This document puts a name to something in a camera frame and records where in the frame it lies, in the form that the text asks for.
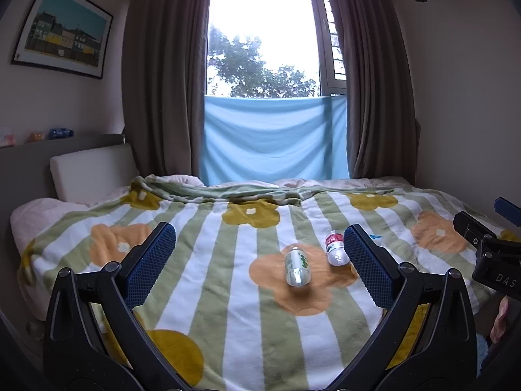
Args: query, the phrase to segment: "headboard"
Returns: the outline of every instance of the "headboard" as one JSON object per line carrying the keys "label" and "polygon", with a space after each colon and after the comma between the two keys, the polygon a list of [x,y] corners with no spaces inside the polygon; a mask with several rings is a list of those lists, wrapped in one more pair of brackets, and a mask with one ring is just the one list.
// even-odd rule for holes
{"label": "headboard", "polygon": [[20,256],[11,233],[11,212],[36,198],[57,198],[49,168],[51,157],[118,144],[123,144],[122,135],[106,134],[0,149],[0,310],[20,336],[27,337],[24,328],[31,315],[16,280]]}
{"label": "headboard", "polygon": [[32,144],[0,149],[0,247],[3,247],[13,262],[18,263],[18,252],[10,230],[9,218],[14,209],[36,198],[58,198],[50,174],[49,160],[69,152],[95,149],[123,144],[119,134],[78,136],[53,139]]}

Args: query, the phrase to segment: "framed picture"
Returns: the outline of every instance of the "framed picture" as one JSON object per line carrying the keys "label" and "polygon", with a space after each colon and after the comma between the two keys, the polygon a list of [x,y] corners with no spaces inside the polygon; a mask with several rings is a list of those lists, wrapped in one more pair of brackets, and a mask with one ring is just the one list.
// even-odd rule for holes
{"label": "framed picture", "polygon": [[101,79],[112,18],[89,0],[35,0],[12,63]]}

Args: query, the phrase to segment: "blanket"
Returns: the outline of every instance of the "blanket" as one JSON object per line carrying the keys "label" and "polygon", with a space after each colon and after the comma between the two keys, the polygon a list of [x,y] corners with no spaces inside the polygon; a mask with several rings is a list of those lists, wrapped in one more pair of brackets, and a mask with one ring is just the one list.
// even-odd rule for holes
{"label": "blanket", "polygon": [[[69,212],[33,239],[19,274],[25,291],[46,304],[61,268],[83,273],[121,261],[159,222],[169,222],[176,247],[134,314],[174,368],[199,389],[323,389],[382,318],[351,264],[327,263],[330,231],[360,224],[383,236],[397,262],[437,274],[459,269],[476,313],[493,291],[472,280],[475,249],[452,227],[461,210],[508,234],[435,190],[211,189],[137,177],[123,197]],[[312,272],[302,290],[285,280],[282,251],[296,243]],[[111,343],[99,308],[96,315]]]}

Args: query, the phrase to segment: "red label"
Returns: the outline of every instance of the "red label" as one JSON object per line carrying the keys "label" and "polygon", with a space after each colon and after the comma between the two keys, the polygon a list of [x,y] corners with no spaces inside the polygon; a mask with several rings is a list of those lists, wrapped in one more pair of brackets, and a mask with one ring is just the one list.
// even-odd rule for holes
{"label": "red label", "polygon": [[332,233],[329,237],[327,237],[326,238],[326,247],[335,241],[340,241],[340,242],[344,241],[344,237],[342,236],[341,233]]}

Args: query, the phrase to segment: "wall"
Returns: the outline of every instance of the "wall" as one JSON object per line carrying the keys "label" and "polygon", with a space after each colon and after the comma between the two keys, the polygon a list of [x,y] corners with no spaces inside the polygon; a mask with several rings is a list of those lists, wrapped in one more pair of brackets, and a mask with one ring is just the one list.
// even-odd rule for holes
{"label": "wall", "polygon": [[512,227],[521,206],[521,16],[510,0],[393,0],[421,124],[417,185]]}
{"label": "wall", "polygon": [[0,126],[17,143],[30,132],[69,127],[76,133],[121,132],[121,51],[128,0],[91,0],[114,16],[102,80],[11,65],[33,0],[12,0],[0,20]]}

